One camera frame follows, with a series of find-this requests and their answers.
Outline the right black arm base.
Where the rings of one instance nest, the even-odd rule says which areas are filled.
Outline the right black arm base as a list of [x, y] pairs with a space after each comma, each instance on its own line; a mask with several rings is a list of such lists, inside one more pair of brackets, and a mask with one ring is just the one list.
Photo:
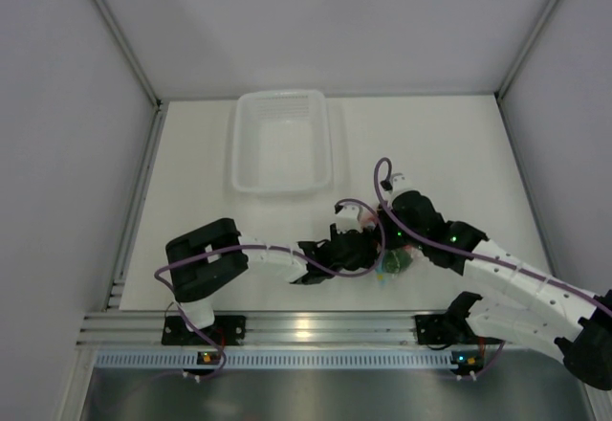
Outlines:
[[417, 343], [434, 350], [463, 343], [468, 337], [465, 324], [447, 313], [417, 315], [414, 320]]

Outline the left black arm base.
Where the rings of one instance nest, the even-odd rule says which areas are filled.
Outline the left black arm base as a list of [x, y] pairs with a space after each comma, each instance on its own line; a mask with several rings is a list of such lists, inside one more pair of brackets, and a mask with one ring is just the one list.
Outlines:
[[[246, 335], [247, 318], [241, 315], [221, 315], [215, 323], [202, 332], [220, 346], [240, 345]], [[180, 316], [168, 316], [164, 319], [161, 338], [162, 345], [188, 346], [207, 344], [199, 335], [190, 331]]]

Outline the fake green lime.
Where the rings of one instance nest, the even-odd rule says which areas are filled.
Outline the fake green lime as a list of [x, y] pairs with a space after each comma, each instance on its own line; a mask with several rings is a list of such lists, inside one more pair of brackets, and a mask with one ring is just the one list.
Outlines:
[[407, 270], [413, 263], [410, 250], [399, 248], [387, 251], [382, 259], [382, 272], [389, 275], [398, 275]]

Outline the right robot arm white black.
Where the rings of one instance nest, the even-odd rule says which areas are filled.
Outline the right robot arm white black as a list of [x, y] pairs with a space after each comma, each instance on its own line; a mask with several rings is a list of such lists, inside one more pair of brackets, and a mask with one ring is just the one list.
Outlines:
[[465, 307], [446, 318], [459, 342], [474, 335], [519, 343], [559, 362], [584, 384], [611, 389], [611, 296], [597, 295], [521, 262], [484, 232], [445, 219], [410, 189], [381, 201], [381, 221], [394, 225], [435, 266], [488, 286], [516, 308], [463, 294]]

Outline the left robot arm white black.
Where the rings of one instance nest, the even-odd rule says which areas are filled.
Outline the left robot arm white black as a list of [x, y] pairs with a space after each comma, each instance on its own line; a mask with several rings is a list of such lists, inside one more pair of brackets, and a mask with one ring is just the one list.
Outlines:
[[221, 218], [165, 245], [167, 265], [155, 273], [173, 293], [183, 331], [194, 343], [209, 342], [216, 331], [214, 294], [249, 270], [298, 285], [318, 285], [333, 277], [360, 277], [382, 262], [386, 235], [375, 226], [340, 230], [320, 241], [294, 246], [265, 244], [242, 236], [235, 222]]

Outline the clear zip top bag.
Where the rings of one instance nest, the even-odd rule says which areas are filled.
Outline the clear zip top bag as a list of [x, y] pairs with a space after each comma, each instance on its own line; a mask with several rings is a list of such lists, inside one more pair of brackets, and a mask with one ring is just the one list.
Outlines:
[[371, 273], [380, 285], [385, 285], [404, 277], [422, 255], [408, 235], [386, 214], [382, 214], [381, 218], [382, 228], [378, 226], [373, 214], [359, 220], [367, 256], [364, 267], [358, 273], [365, 273], [377, 262]]

